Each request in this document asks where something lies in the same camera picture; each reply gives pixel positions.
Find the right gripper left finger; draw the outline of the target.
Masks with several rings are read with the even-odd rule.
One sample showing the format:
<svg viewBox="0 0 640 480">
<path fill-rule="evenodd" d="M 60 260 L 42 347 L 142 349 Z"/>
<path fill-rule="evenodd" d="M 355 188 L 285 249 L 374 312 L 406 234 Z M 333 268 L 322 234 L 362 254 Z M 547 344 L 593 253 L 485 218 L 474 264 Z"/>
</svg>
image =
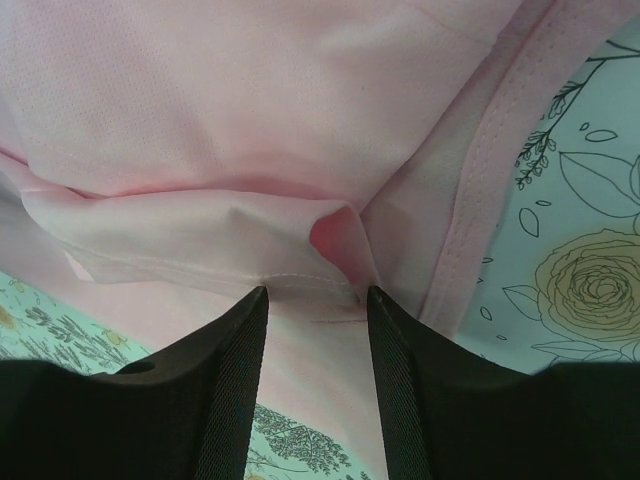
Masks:
<svg viewBox="0 0 640 480">
<path fill-rule="evenodd" d="M 220 318 L 112 373 L 1 364 L 5 479 L 240 479 L 268 321 L 258 287 Z"/>
</svg>

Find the pink t shirt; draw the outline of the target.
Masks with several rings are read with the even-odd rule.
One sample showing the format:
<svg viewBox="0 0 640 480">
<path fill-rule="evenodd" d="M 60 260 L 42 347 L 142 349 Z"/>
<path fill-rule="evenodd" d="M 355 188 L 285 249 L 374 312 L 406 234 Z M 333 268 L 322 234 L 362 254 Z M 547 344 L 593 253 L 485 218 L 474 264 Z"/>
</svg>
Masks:
<svg viewBox="0 0 640 480">
<path fill-rule="evenodd" d="M 271 300 L 261 404 L 386 475 L 365 304 L 452 335 L 635 1 L 5 1 L 1 269 L 148 347 Z"/>
</svg>

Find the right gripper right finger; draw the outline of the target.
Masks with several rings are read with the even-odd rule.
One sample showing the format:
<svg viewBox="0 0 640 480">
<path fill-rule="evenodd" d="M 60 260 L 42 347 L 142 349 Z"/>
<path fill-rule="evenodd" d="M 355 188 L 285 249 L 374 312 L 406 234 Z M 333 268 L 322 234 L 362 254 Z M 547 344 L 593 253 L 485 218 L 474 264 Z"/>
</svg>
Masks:
<svg viewBox="0 0 640 480">
<path fill-rule="evenodd" d="M 367 322 L 392 479 L 635 479 L 639 367 L 492 363 L 371 287 Z"/>
</svg>

